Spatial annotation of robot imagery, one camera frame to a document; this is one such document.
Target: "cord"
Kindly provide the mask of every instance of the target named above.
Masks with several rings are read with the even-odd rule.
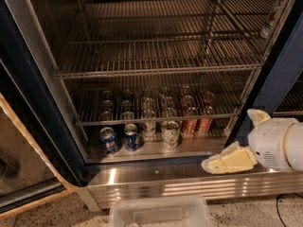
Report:
[[[296,193],[281,194],[281,195],[279,195],[279,196],[276,197],[276,211],[277,211],[277,215],[278,215],[278,217],[280,218],[280,220],[281,220],[282,224],[284,225],[284,227],[287,227],[287,226],[286,226],[285,222],[283,221],[283,219],[282,219],[282,217],[281,217],[281,215],[280,215],[280,211],[279,211],[279,209],[278,209],[278,201],[279,201],[283,196],[286,196],[286,195],[296,195],[296,196],[298,196],[299,198],[303,199],[303,197],[302,197],[301,195],[296,194]]]

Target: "open refrigerator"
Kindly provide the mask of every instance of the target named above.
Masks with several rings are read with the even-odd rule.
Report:
[[[251,129],[245,110],[267,107],[266,100],[257,103],[261,93],[276,95],[269,113],[281,114],[283,109],[276,108],[302,71],[297,48],[297,65],[284,74],[285,83],[272,77],[279,68],[288,68],[280,60],[290,53],[283,46],[293,46],[290,34],[299,34],[302,23],[300,0],[284,0],[267,38],[261,37],[275,1],[2,0],[2,14],[7,15],[2,24],[8,25],[6,33],[3,29],[8,39],[4,36],[1,43],[2,70],[60,159],[55,167],[80,186],[92,211],[128,199],[202,194],[211,200],[298,191],[303,180],[299,172],[257,167],[212,176],[201,167],[203,159],[228,142],[240,139],[245,144]],[[18,61],[14,47],[26,51],[17,53]],[[271,81],[279,84],[280,94],[266,91]],[[180,92],[185,87],[196,114],[184,114]],[[159,92],[166,88],[174,115],[162,114]],[[133,118],[123,117],[126,89],[133,93]],[[140,132],[140,149],[129,151],[123,128],[146,122],[144,90],[153,96],[154,117],[148,121],[155,122],[156,133],[147,137]],[[201,90],[215,96],[212,114],[204,113]],[[104,117],[101,107],[105,91],[112,92],[110,117]],[[209,118],[209,131],[196,131],[190,139],[180,136],[177,148],[163,147],[161,122]],[[114,154],[106,154],[99,141],[105,126],[116,132]]]

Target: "clear plastic container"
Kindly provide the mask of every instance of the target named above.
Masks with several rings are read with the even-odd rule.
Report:
[[[120,201],[110,213],[110,227],[208,227],[205,200],[200,195]]]

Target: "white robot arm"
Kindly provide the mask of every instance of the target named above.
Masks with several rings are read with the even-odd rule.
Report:
[[[248,135],[249,147],[238,142],[202,161],[205,171],[224,174],[249,170],[258,162],[274,170],[303,170],[303,123],[294,118],[271,118],[264,111],[249,110],[254,129]]]

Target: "speckled floor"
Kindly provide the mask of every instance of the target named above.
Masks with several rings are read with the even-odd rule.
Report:
[[[276,212],[276,196],[209,201],[207,205],[214,227],[283,227]],[[303,226],[303,199],[296,195],[283,196],[279,201],[279,210],[287,226]],[[108,221],[108,216],[91,213],[75,193],[25,211],[17,217],[0,220],[0,226],[108,227]]]

